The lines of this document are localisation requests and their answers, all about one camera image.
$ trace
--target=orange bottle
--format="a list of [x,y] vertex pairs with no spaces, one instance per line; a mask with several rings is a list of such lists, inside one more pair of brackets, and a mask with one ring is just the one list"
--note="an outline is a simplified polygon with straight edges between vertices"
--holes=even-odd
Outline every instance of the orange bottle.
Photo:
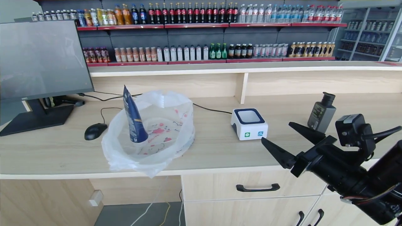
[[116,4],[115,15],[117,19],[117,25],[123,25],[124,24],[123,13],[121,12],[119,4]]
[[124,17],[124,23],[126,25],[133,24],[130,10],[128,10],[128,7],[126,4],[123,4],[123,17]]

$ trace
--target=monitor screen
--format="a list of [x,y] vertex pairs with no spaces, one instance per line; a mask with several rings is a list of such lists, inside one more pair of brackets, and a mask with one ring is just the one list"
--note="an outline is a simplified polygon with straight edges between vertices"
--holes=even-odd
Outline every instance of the monitor screen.
[[0,24],[0,100],[94,91],[74,21]]

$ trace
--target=computer mouse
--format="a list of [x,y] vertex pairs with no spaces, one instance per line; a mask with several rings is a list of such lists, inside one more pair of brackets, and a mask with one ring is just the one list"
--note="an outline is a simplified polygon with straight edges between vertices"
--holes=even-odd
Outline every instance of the computer mouse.
[[93,124],[90,125],[84,133],[84,139],[86,140],[94,140],[96,138],[98,138],[103,131],[105,131],[107,129],[107,125],[104,123],[97,123],[97,124]]

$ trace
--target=white plastic bag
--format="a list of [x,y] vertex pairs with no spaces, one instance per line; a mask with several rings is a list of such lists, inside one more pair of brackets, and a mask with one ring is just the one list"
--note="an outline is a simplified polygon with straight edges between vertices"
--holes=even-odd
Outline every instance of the white plastic bag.
[[140,95],[135,104],[149,135],[146,144],[130,140],[122,110],[110,122],[102,149],[111,170],[133,169],[152,178],[194,142],[193,102],[183,94],[157,90]]

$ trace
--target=black handle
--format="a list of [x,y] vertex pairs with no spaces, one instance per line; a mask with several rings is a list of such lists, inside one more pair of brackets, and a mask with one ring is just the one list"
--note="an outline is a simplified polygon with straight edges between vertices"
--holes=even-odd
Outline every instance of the black handle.
[[300,220],[299,220],[299,222],[297,223],[296,226],[299,226],[302,223],[303,219],[304,219],[303,211],[299,211],[299,216],[300,216]]
[[319,209],[319,210],[318,210],[318,213],[319,213],[320,217],[318,218],[318,220],[317,220],[317,222],[314,224],[314,226],[317,226],[318,223],[321,221],[322,217],[324,216],[324,210]]
[[271,184],[272,188],[269,189],[245,189],[243,185],[236,185],[236,189],[241,192],[258,192],[258,191],[277,191],[281,187],[279,184]]

